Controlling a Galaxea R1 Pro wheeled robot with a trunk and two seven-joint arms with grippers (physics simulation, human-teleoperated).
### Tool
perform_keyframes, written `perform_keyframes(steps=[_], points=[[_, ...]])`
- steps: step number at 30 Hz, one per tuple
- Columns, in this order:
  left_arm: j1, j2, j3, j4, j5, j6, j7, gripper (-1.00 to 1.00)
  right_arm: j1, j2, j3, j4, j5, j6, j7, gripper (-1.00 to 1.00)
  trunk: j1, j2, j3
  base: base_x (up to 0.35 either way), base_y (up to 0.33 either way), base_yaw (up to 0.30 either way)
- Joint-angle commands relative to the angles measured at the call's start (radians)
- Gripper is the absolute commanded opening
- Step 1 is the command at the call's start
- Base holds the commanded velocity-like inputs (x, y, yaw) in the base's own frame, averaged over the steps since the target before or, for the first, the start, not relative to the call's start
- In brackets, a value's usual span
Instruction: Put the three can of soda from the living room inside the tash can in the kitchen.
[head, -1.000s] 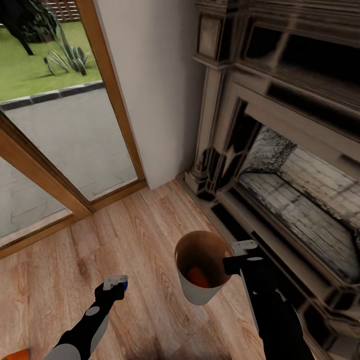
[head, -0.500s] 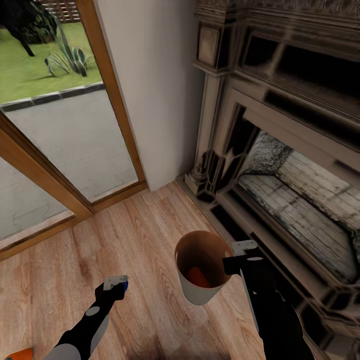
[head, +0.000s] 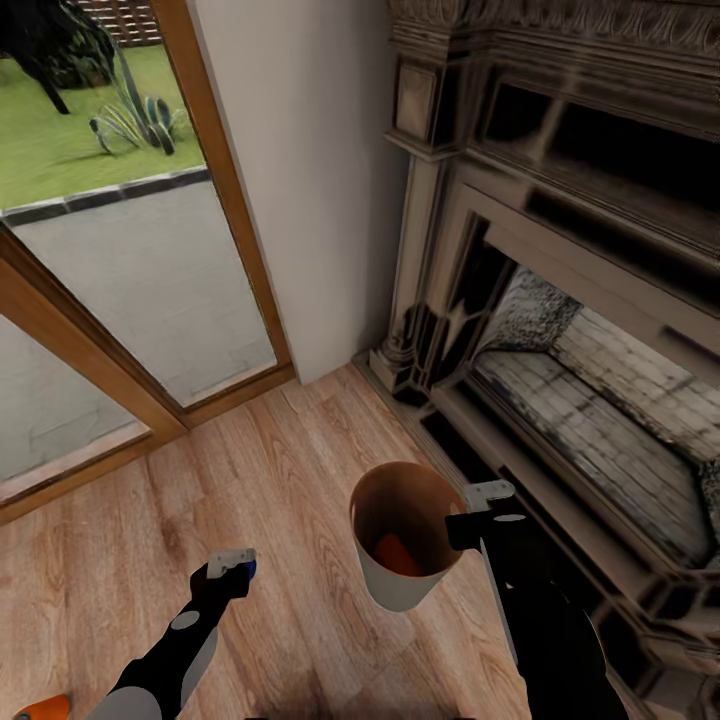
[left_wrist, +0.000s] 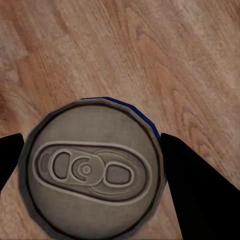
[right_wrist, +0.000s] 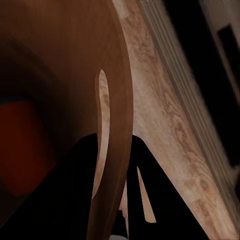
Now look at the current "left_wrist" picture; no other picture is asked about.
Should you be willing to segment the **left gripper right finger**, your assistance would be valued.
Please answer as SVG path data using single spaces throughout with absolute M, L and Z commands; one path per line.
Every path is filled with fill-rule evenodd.
M 240 240 L 240 191 L 181 139 L 160 144 L 183 240 Z

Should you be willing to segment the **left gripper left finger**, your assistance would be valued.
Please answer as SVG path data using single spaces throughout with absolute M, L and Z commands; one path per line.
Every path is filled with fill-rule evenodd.
M 0 138 L 0 192 L 18 165 L 24 143 L 21 133 Z

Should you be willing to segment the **can of soda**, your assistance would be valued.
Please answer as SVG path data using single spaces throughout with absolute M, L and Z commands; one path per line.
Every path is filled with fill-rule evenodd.
M 130 240 L 156 214 L 167 176 L 155 124 L 111 98 L 72 100 L 28 133 L 18 192 L 51 240 Z

